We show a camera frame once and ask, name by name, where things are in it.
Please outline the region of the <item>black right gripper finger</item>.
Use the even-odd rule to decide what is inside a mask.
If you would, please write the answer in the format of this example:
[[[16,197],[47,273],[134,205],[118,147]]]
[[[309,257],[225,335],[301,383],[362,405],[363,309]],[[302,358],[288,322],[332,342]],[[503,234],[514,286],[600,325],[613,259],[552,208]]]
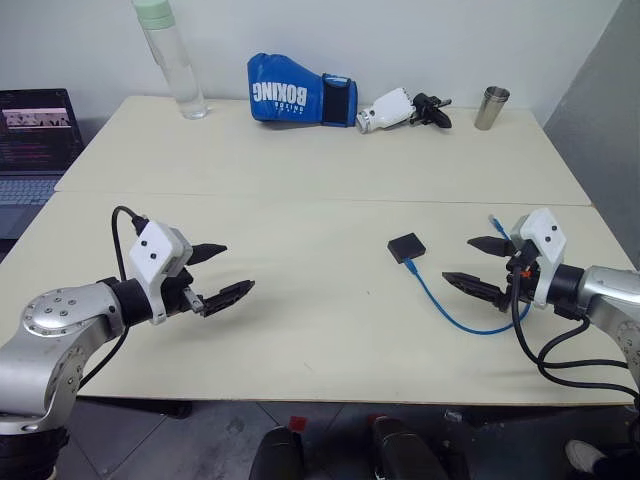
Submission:
[[[467,243],[489,255],[497,257],[512,257],[514,255],[514,244],[509,239],[480,236],[469,239]]]
[[[442,277],[463,293],[491,303],[504,306],[506,294],[498,287],[482,281],[479,277],[462,272],[443,272]]]

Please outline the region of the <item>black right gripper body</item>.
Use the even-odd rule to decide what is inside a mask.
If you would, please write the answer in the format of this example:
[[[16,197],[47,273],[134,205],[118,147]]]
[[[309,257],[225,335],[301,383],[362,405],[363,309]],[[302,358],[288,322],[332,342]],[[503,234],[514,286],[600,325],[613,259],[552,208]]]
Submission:
[[[534,299],[536,287],[538,285],[540,268],[537,263],[539,251],[531,240],[526,240],[520,250],[516,248],[511,240],[498,239],[498,256],[507,257],[507,286],[504,293],[501,293],[497,300],[497,308],[501,312],[506,312],[511,304],[511,296],[514,293],[515,268],[520,268],[519,287],[517,298],[519,301],[531,304]]]

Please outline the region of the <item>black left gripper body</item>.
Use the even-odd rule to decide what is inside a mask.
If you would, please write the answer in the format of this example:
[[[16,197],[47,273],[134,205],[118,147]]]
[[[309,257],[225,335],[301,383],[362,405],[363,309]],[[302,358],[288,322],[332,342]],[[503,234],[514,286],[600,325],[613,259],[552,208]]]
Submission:
[[[193,276],[186,269],[193,247],[185,239],[181,240],[181,247],[181,252],[172,253],[161,270],[165,275],[161,282],[161,297],[168,317],[193,309],[189,294],[185,294],[194,282]]]

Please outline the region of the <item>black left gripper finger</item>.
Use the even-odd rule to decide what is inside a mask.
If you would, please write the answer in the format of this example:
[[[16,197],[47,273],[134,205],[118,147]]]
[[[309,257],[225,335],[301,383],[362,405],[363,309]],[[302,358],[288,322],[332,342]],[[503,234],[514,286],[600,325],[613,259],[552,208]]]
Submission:
[[[254,280],[243,280],[221,289],[216,295],[203,299],[201,316],[208,317],[231,307],[246,296],[254,285]]]
[[[206,262],[214,256],[227,250],[225,245],[202,243],[192,246],[192,254],[189,258],[189,265],[197,265]]]

